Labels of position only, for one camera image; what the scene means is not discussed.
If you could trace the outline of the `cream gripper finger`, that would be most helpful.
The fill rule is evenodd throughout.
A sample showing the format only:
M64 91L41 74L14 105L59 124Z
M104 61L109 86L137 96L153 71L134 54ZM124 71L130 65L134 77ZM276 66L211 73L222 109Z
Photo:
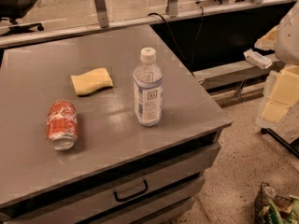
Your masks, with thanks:
M271 71L260 117L267 122L278 123L298 101L299 66L287 65L279 72Z
M261 50L274 50L277 29L276 26L273 27L267 34L263 35L255 42L254 47Z

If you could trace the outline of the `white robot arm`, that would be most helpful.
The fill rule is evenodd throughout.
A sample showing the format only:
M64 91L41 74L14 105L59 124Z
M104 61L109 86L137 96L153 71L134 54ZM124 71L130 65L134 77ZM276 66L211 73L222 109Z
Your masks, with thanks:
M285 63L279 72L270 72L256 118L260 127L275 127L299 101L299 2L254 47L272 49Z

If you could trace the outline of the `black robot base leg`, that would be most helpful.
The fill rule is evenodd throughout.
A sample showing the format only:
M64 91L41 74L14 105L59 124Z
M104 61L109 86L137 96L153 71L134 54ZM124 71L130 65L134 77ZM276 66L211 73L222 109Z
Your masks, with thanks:
M285 147L288 151L290 151L293 156L295 156L296 158L299 159L299 138L295 139L291 143L288 143L285 139L283 139L275 131L273 131L269 128L261 128L261 134L269 134L277 142L279 142L283 147Z

